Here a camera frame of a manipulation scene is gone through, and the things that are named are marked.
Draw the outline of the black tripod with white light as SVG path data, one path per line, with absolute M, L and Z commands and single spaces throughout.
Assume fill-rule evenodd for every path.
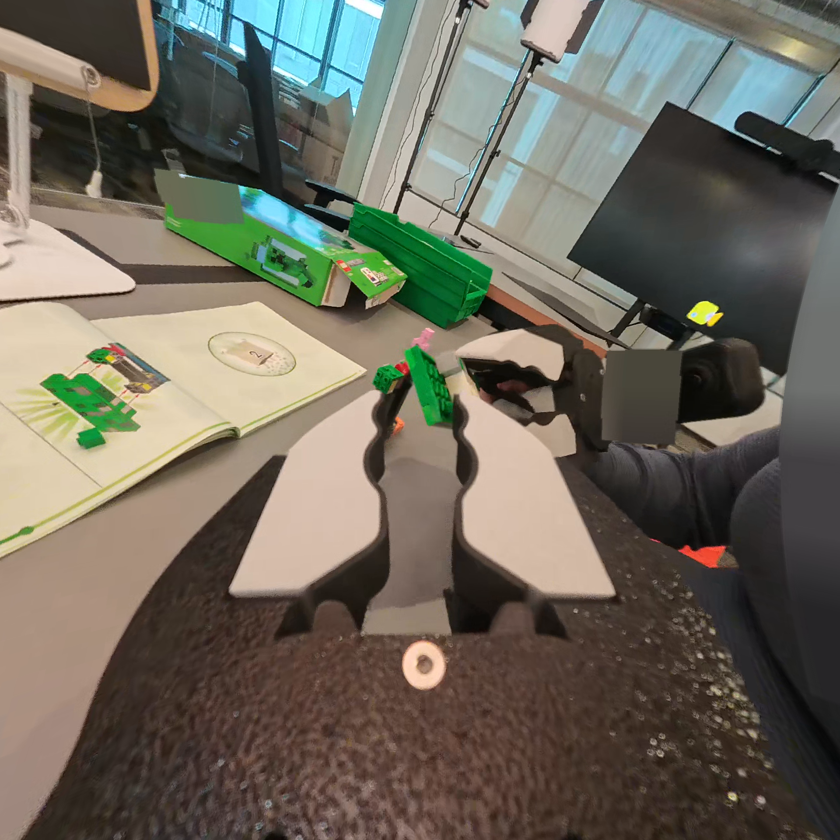
M 458 238 L 469 216 L 501 142 L 536 70 L 545 62 L 558 65 L 566 54 L 578 51 L 591 29 L 602 2 L 533 1 L 526 2 L 520 20 L 523 29 L 520 45 L 524 55 L 511 87 L 502 103 L 487 141 L 479 155 L 477 168 L 469 176 L 455 215 L 458 219 L 453 236 Z

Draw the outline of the black webcam bar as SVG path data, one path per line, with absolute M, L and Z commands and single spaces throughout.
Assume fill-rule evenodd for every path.
M 739 115 L 734 129 L 779 152 L 798 172 L 839 179 L 839 152 L 830 140 L 814 140 L 754 112 Z

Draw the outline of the brick instruction booklet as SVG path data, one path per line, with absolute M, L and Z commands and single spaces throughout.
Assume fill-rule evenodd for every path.
M 2 309 L 1 363 L 3 558 L 366 375 L 256 301 L 93 321 L 22 303 Z

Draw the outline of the black screen stand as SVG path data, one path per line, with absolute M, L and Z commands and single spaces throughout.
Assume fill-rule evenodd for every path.
M 623 339 L 624 333 L 632 327 L 643 330 L 633 341 Z M 696 333 L 696 330 L 662 310 L 636 299 L 607 332 L 604 341 L 607 347 L 616 345 L 624 349 L 678 351 L 683 350 Z

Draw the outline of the green toy box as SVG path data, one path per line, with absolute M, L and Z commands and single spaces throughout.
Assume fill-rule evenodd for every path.
M 406 284 L 379 251 L 260 189 L 171 170 L 154 182 L 167 229 L 314 307 L 342 308 L 355 287 L 374 308 Z

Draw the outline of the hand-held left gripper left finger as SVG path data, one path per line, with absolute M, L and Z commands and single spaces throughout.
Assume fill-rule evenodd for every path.
M 228 592 L 368 604 L 390 573 L 386 399 L 366 392 L 285 457 Z

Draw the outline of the cardboard box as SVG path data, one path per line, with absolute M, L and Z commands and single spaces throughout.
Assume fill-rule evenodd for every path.
M 334 97 L 308 85 L 299 105 L 304 171 L 315 182 L 336 186 L 354 120 L 350 90 Z

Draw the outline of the person's right forearm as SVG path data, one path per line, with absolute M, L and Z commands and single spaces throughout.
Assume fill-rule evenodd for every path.
M 610 444 L 582 470 L 649 538 L 699 550 L 732 545 L 742 492 L 779 452 L 772 427 L 707 452 Z

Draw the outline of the green brick plate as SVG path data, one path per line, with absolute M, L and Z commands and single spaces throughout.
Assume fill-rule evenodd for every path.
M 453 399 L 434 358 L 416 345 L 406 349 L 404 356 L 426 424 L 450 424 Z

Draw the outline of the grey desk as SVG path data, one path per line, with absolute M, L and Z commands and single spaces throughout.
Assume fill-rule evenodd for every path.
M 377 431 L 372 375 L 425 320 L 388 301 L 315 308 L 261 280 L 140 284 L 73 301 L 89 319 L 165 321 L 260 303 L 368 374 L 242 438 L 204 444 L 2 559 L 2 838 L 620 838 L 602 672 L 574 600 L 559 638 L 453 633 L 444 593 L 468 488 L 460 439 L 416 391 L 383 474 L 390 570 L 354 627 L 340 596 L 286 633 L 302 595 L 229 588 L 302 438 Z

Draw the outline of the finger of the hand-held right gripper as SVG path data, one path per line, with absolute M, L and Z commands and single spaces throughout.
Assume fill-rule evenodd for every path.
M 456 360 L 490 396 L 520 395 L 563 378 L 562 344 L 528 330 L 495 332 L 456 350 Z
M 546 385 L 496 385 L 493 391 L 483 389 L 482 399 L 530 432 L 553 456 L 576 454 L 576 432 L 570 419 L 555 410 L 552 388 Z

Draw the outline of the black office chair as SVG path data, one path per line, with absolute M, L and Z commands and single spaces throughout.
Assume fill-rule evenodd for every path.
M 303 211 L 310 217 L 332 229 L 347 233 L 350 229 L 352 215 L 340 213 L 330 208 L 332 203 L 345 203 L 354 207 L 359 203 L 358 198 L 348 194 L 333 185 L 314 181 L 310 178 L 305 180 L 308 189 L 314 192 L 313 203 L 307 203 Z

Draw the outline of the stack of green bins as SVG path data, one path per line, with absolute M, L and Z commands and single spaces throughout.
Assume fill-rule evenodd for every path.
M 349 233 L 406 274 L 395 300 L 440 328 L 476 315 L 485 300 L 492 269 L 423 227 L 357 203 Z

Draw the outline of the black monitor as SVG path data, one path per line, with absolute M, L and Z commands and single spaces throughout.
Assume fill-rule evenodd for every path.
M 244 22 L 243 29 L 245 61 L 239 64 L 239 70 L 245 73 L 245 81 L 242 83 L 248 93 L 248 102 L 254 123 L 261 189 L 263 192 L 281 200 L 284 198 L 285 190 L 271 83 L 270 58 L 259 40 L 254 26 Z

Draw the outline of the white tablet stand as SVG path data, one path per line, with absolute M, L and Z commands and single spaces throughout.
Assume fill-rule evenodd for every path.
M 130 292 L 134 280 L 59 230 L 31 217 L 30 100 L 36 78 L 67 88 L 91 104 L 102 85 L 94 68 L 47 45 L 1 30 L 6 77 L 7 194 L 2 203 L 2 302 L 90 297 Z

